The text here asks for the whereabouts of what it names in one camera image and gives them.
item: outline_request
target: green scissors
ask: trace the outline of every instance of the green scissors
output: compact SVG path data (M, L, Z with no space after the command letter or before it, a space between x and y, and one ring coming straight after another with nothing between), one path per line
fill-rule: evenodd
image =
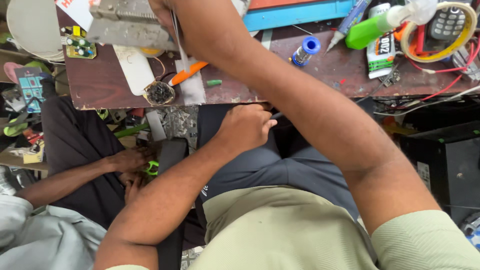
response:
M148 164L150 164L150 168L146 169L145 172L148 174L148 175L158 175L158 162L155 161L155 160L152 160L151 162L149 162ZM157 170L156 172L151 172L150 170L153 168L153 166L156 166Z

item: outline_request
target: green bottle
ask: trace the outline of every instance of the green bottle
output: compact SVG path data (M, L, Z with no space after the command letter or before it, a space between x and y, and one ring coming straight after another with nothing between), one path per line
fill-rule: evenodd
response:
M409 0L406 6L393 6L387 12L350 28L345 42L352 49L363 49L384 33L399 27L407 19L424 25L435 15L437 0Z
M392 30L394 27L388 24L387 14L388 12L385 12L380 16L370 18L350 28L350 32L345 39L347 47L363 49L370 42Z

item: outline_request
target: sage green shirt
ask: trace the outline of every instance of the sage green shirt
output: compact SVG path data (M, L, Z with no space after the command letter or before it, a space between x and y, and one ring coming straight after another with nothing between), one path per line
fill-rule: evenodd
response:
M375 230L376 267L362 228L344 208L315 194L254 187L211 198L204 209L208 245L190 270L480 269L479 252L438 210L403 215Z

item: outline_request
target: b-7000 glue tube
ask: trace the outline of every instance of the b-7000 glue tube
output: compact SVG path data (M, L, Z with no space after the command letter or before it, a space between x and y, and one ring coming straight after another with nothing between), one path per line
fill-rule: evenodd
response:
M368 17L376 17L390 9L390 4L374 6L368 12ZM388 75L392 71L395 58L395 40L393 34L379 37L367 47L368 77L370 79Z

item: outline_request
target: phone keypad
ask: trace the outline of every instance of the phone keypad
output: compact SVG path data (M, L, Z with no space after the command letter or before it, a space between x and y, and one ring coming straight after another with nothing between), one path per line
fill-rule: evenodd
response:
M465 15L459 9L443 8L431 24L430 35L441 40L454 40L465 25Z

